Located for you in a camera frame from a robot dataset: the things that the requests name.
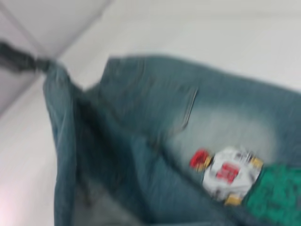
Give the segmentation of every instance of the ceiling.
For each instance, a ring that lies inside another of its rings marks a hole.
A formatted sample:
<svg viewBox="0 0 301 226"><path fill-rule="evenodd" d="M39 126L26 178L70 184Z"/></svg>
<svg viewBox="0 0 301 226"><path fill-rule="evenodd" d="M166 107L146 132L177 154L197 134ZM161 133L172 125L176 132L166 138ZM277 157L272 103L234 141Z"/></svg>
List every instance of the ceiling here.
<svg viewBox="0 0 301 226"><path fill-rule="evenodd" d="M0 40L34 55L58 57L109 0L0 0ZM0 69L0 115L37 77Z"/></svg>

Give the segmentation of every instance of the faded denim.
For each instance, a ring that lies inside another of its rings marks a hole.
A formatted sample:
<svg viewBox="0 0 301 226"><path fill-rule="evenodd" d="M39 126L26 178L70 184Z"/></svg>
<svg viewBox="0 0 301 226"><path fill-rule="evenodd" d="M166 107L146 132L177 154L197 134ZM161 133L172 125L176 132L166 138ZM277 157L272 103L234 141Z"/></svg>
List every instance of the faded denim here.
<svg viewBox="0 0 301 226"><path fill-rule="evenodd" d="M201 147L241 145L266 164L301 165L299 93L161 56L109 59L86 91L56 63L45 72L58 164L55 226L86 225L74 211L95 208L101 189L137 224L271 225L213 201L189 161Z"/></svg>

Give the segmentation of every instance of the embroidered patch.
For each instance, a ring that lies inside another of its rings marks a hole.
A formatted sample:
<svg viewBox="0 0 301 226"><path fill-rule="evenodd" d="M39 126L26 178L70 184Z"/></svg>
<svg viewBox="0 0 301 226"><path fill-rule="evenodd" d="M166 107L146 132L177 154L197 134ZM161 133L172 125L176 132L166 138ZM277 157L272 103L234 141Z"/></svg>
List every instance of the embroidered patch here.
<svg viewBox="0 0 301 226"><path fill-rule="evenodd" d="M205 169L203 187L219 201L239 203L256 182L262 162L250 152L228 147L215 154Z"/></svg>
<svg viewBox="0 0 301 226"><path fill-rule="evenodd" d="M211 157L206 149L199 149L190 161L190 166L197 171L202 171L210 164Z"/></svg>

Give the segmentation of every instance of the pocket stitching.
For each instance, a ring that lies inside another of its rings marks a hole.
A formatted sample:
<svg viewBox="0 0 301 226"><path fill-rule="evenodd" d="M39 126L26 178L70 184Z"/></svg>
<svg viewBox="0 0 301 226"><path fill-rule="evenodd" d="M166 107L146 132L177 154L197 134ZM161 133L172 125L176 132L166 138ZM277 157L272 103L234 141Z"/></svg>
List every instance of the pocket stitching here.
<svg viewBox="0 0 301 226"><path fill-rule="evenodd" d="M148 94L148 92L151 89L153 83L154 83L154 79L149 78L146 81L146 85L144 86L145 89L143 89L143 91L140 93L139 97L137 97L135 100L133 100L133 102L130 105L128 105L126 108L124 108L122 110L122 114L126 114L128 111L135 108L135 106L137 104L139 104L142 101L142 99Z"/></svg>
<svg viewBox="0 0 301 226"><path fill-rule="evenodd" d="M191 89L191 91L193 91L193 92L191 92L191 94L190 94L182 124L178 127L168 129L166 132L166 135L163 137L164 139L168 139L169 137L172 137L173 135L181 132L187 126L187 124L189 122L190 114L191 114L191 111L193 108L193 104L194 104L195 98L197 96L198 88Z"/></svg>
<svg viewBox="0 0 301 226"><path fill-rule="evenodd" d="M137 84L137 82L140 81L140 79L143 77L144 75L144 59L143 60L140 60L138 62L138 72L137 72L137 76L135 76L135 78L126 86L124 87L124 89L116 94L115 96L112 97L112 101L115 101L116 99L118 99L120 96L123 96L123 95L126 95L127 92L135 85Z"/></svg>

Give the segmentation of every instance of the seam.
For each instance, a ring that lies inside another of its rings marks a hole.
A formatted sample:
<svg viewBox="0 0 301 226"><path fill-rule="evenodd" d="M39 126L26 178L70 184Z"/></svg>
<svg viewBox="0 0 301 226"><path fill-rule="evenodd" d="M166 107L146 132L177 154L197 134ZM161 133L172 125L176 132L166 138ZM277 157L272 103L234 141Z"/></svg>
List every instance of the seam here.
<svg viewBox="0 0 301 226"><path fill-rule="evenodd" d="M60 132L57 136L57 149L59 149L59 147L60 147L60 143L61 143L61 139L62 139L62 135L63 135L63 129L64 129L64 126L65 126L65 120L66 120L66 112L64 113L62 126L60 127Z"/></svg>
<svg viewBox="0 0 301 226"><path fill-rule="evenodd" d="M151 137L149 137L149 135L147 133L145 133L144 131L138 131L132 127L129 126L125 126L122 121L120 120L120 117L117 115L116 110L112 107L112 105L107 101L107 99L102 95L102 93L100 93L100 101L103 105L105 105L105 107L110 111L110 115L114 118L115 122L123 129L125 129L126 131L129 131L131 133L138 133L138 134L142 134L143 136L146 136L148 138L148 140L151 143L154 143L154 139L152 139Z"/></svg>
<svg viewBox="0 0 301 226"><path fill-rule="evenodd" d="M135 100L133 100L133 102L131 102L130 104L127 105L127 107L125 107L122 110L123 114L126 114L128 111L130 111L131 109L133 109L138 103L140 103L143 98L147 95L147 93L149 92L149 90L151 89L152 85L154 84L154 79L153 78L149 78L146 81L146 85L144 86L145 89L143 89L143 91L139 94L139 97L137 97Z"/></svg>
<svg viewBox="0 0 301 226"><path fill-rule="evenodd" d="M198 89L195 89L194 92L189 97L182 125L180 125L179 127L174 127L169 129L164 139L167 139L173 136L174 134L181 132L187 126L197 93L198 93Z"/></svg>
<svg viewBox="0 0 301 226"><path fill-rule="evenodd" d="M144 59L140 60L138 62L138 73L137 73L138 75L135 76L135 78L120 93L113 96L112 101L115 101L120 96L126 95L133 88L133 86L136 85L141 80L141 78L144 76L144 72L145 72L145 70L144 70L145 66L144 65L145 65Z"/></svg>
<svg viewBox="0 0 301 226"><path fill-rule="evenodd" d="M50 111L50 113L52 114L52 116L54 117L54 120L55 120L55 126L57 127L57 124L58 124L58 117L57 117L57 114L56 114L56 112L55 112L55 110L54 110L54 107L52 106L52 104L51 103L47 103L47 105L48 105L48 109L49 109L49 111Z"/></svg>

